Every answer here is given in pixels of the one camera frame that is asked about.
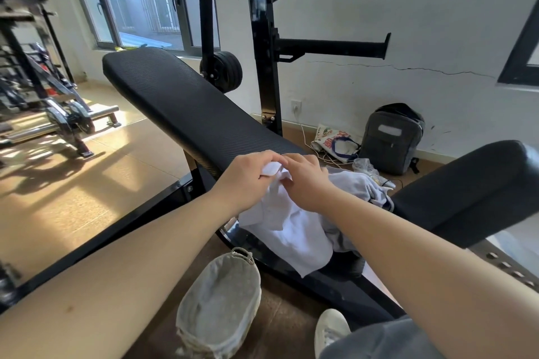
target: black padded bench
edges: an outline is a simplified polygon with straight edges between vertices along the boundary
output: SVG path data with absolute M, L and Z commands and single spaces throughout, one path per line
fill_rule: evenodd
M 144 115 L 183 147 L 213 179 L 240 154 L 271 149 L 305 153 L 269 131 L 195 70 L 153 47 L 103 58 L 105 76 Z M 518 141 L 485 145 L 396 193 L 395 213 L 469 247 L 539 211 L 539 157 Z M 305 278 L 236 225 L 219 236 L 253 252 L 259 267 L 341 310 L 357 325 L 390 320 L 401 308 L 354 272 L 351 253 L 334 254 Z

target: person's right arm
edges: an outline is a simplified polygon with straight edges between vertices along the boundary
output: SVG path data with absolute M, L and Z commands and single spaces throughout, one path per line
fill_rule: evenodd
M 474 254 L 337 189 L 316 157 L 287 157 L 292 181 L 284 186 L 291 199 L 348 236 L 448 359 L 539 357 L 535 291 Z

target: shoe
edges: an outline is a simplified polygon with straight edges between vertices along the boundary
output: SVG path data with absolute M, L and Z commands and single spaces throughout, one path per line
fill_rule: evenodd
M 344 315 L 338 310 L 326 309 L 322 312 L 314 331 L 314 356 L 316 359 L 320 357 L 324 348 L 350 335 L 350 333 L 350 327 Z

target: wall crack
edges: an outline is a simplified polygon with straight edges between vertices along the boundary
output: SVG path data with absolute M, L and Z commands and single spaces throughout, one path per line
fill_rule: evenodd
M 424 68 L 424 67 L 399 68 L 399 67 L 395 67 L 393 64 L 384 64 L 384 65 L 369 65 L 369 64 L 359 64 L 359 63 L 357 63 L 357 64 L 338 64 L 338 63 L 334 63 L 332 61 L 307 61 L 307 63 L 328 63 L 328 64 L 335 64 L 335 65 L 338 65 L 338 66 L 359 65 L 361 67 L 377 67 L 377 68 L 391 67 L 391 68 L 393 68 L 393 70 L 399 70 L 399 71 L 423 70 L 423 71 L 439 72 L 439 73 L 444 74 L 446 76 L 456 76 L 456 75 L 459 75 L 459 74 L 473 74 L 475 76 L 488 77 L 488 78 L 496 79 L 495 76 L 489 76 L 488 74 L 481 74 L 480 72 L 474 72 L 474 71 L 445 72 L 445 71 L 441 71 L 441 70 L 434 70 L 434 69 L 431 69 L 431 68 Z

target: shoelace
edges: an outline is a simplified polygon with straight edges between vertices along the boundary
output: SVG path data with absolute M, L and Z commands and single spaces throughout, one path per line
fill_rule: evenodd
M 344 335 L 335 329 L 326 328 L 324 329 L 324 344 L 326 346 L 331 345 L 333 342 L 337 342 L 340 339 L 343 339 Z

